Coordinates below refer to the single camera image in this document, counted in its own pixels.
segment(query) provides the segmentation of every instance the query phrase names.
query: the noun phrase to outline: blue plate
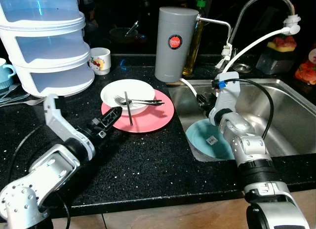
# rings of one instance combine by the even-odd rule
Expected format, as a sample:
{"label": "blue plate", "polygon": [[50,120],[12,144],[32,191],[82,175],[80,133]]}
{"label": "blue plate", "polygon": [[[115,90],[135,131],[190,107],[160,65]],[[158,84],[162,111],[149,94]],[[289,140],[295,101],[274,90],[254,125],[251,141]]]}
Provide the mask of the blue plate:
{"label": "blue plate", "polygon": [[218,159],[234,159],[231,146],[224,139],[217,126],[208,119],[193,123],[186,131],[191,144],[202,153]]}

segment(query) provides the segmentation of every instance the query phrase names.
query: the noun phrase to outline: black speckled countertop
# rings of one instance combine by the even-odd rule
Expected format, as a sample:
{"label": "black speckled countertop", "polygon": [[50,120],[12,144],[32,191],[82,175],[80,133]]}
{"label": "black speckled countertop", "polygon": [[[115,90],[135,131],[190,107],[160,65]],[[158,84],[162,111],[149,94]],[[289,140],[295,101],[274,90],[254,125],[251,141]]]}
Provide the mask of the black speckled countertop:
{"label": "black speckled countertop", "polygon": [[[108,75],[96,76],[88,89],[65,99],[65,119],[72,126],[84,127],[101,115],[100,92],[115,80],[143,80],[169,96],[166,84],[154,77],[153,66],[146,62],[134,65],[123,56],[114,59]],[[201,69],[195,79],[211,75],[210,69]],[[44,123],[44,113],[42,105],[18,105],[0,108],[0,115],[2,189],[14,150]],[[40,127],[21,147],[12,178],[25,175],[30,164],[56,143],[62,141],[46,125]],[[273,161],[291,191],[316,187],[316,154],[274,157]],[[85,164],[60,193],[71,206],[71,215],[78,216],[238,198],[242,197],[238,179],[233,160],[199,162],[193,157],[175,112],[170,123],[154,132],[132,134],[112,129],[102,154]],[[46,205],[53,217],[64,217],[62,204],[55,197],[48,197]]]}

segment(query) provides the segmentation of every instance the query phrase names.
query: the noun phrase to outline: sink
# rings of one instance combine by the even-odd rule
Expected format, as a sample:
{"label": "sink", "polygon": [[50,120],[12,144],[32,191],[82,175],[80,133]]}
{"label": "sink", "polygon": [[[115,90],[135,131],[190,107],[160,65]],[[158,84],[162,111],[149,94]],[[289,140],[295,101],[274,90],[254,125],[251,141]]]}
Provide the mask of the sink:
{"label": "sink", "polygon": [[[264,86],[271,95],[275,111],[272,124],[265,137],[271,156],[316,153],[316,106],[279,79],[252,79]],[[197,93],[210,97],[214,90],[211,80],[189,80]],[[206,116],[190,89],[182,82],[168,83],[168,91],[184,131]],[[270,104],[265,94],[257,87],[240,83],[240,95],[236,111],[262,135],[270,113]],[[193,155],[200,161],[214,161],[190,144]]]}

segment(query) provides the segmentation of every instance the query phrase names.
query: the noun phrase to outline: red label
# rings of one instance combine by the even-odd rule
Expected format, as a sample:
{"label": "red label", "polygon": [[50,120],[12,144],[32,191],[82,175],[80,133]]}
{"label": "red label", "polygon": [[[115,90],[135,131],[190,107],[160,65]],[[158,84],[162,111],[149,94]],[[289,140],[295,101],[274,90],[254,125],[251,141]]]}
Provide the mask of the red label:
{"label": "red label", "polygon": [[182,38],[179,35],[172,35],[169,37],[168,44],[171,49],[178,49],[182,44]]}

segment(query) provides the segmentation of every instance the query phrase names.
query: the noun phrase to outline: gray water filter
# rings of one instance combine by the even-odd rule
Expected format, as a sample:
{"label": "gray water filter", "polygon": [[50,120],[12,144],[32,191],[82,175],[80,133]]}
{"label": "gray water filter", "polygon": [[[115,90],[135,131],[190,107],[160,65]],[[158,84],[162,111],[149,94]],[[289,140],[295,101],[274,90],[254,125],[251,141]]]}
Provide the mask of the gray water filter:
{"label": "gray water filter", "polygon": [[159,9],[155,76],[163,82],[181,78],[198,11],[190,8]]}

